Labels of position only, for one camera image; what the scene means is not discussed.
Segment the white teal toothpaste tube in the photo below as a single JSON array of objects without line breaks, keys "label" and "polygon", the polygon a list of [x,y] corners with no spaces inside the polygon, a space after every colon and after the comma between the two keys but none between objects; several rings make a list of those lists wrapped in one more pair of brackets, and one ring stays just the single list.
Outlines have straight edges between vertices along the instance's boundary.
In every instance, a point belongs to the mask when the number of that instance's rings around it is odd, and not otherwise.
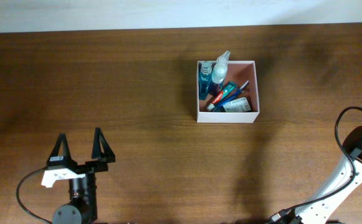
[{"label": "white teal toothpaste tube", "polygon": [[230,92],[232,92],[236,88],[236,83],[228,82],[227,85],[219,92],[219,94],[209,103],[209,105],[207,106],[207,110],[212,111],[221,100],[223,100]]}]

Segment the clear purple spray bottle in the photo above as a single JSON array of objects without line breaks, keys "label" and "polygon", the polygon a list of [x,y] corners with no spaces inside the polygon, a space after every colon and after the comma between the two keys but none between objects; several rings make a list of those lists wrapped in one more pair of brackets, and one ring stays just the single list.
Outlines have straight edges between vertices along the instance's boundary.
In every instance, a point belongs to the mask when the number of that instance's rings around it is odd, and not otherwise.
[{"label": "clear purple spray bottle", "polygon": [[228,71],[229,56],[231,52],[227,50],[216,60],[216,64],[212,70],[212,78],[209,93],[216,96],[222,90],[224,80]]}]

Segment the green white soap box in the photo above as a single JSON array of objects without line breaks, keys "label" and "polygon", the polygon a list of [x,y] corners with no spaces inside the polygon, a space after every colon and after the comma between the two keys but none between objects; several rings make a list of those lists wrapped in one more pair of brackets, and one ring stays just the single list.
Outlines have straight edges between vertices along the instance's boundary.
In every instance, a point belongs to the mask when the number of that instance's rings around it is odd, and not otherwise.
[{"label": "green white soap box", "polygon": [[246,97],[232,100],[222,106],[226,113],[245,113],[251,110],[250,104]]}]

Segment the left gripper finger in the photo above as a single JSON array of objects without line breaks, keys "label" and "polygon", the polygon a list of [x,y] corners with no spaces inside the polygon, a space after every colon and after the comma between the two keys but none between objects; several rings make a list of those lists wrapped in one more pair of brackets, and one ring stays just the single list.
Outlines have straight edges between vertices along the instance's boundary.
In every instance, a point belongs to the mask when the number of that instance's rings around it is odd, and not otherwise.
[{"label": "left gripper finger", "polygon": [[60,133],[55,146],[46,162],[47,167],[72,165],[72,158],[69,151],[69,145],[66,135]]},{"label": "left gripper finger", "polygon": [[95,128],[92,159],[100,162],[115,162],[115,154],[107,143],[101,128]]}]

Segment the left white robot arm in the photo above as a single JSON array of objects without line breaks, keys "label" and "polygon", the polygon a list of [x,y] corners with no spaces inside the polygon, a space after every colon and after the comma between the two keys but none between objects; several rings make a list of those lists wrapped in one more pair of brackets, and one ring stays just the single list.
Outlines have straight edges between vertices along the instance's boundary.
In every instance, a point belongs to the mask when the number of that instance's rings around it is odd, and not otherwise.
[{"label": "left white robot arm", "polygon": [[61,205],[52,215],[53,224],[86,224],[98,218],[96,173],[108,171],[115,162],[100,128],[95,129],[92,159],[78,164],[71,157],[66,135],[60,133],[47,159],[41,185],[53,187],[58,180],[69,181],[69,203]]}]

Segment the blue disposable razor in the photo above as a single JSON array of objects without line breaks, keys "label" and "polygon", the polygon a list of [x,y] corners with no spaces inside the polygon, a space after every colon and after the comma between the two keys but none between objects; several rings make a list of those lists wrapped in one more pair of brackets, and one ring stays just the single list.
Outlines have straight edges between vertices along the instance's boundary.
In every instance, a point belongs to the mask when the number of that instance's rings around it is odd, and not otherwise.
[{"label": "blue disposable razor", "polygon": [[243,93],[244,90],[241,90],[240,88],[237,88],[235,91],[233,91],[229,96],[227,96],[225,99],[221,100],[213,109],[213,112],[220,112],[221,108],[224,104],[230,102],[231,100],[234,100],[237,96],[239,96],[241,93]]}]

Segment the blue white toothbrush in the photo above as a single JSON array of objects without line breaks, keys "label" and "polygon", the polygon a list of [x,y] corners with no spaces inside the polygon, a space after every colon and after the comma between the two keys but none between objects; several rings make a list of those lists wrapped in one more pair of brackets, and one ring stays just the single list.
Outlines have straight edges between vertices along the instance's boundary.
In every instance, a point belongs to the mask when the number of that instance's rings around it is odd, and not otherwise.
[{"label": "blue white toothbrush", "polygon": [[239,89],[243,91],[243,89],[249,84],[249,80],[247,80]]}]

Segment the teal mouthwash bottle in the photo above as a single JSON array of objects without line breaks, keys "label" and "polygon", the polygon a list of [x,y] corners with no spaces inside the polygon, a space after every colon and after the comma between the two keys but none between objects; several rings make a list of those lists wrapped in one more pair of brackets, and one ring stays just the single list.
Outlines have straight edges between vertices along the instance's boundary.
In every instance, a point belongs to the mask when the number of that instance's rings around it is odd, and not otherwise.
[{"label": "teal mouthwash bottle", "polygon": [[201,65],[199,71],[199,99],[205,100],[208,93],[209,87],[211,84],[211,75],[212,75],[212,63],[210,61],[205,61]]}]

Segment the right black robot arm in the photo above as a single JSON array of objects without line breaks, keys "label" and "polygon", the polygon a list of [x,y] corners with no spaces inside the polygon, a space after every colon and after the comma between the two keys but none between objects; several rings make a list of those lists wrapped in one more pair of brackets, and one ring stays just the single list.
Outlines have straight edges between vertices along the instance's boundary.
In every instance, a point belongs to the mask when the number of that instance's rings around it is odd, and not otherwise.
[{"label": "right black robot arm", "polygon": [[309,198],[309,205],[293,208],[290,213],[281,210],[272,215],[269,223],[323,224],[355,188],[362,184],[362,126],[352,130],[343,147],[353,162],[342,156],[336,169]]}]

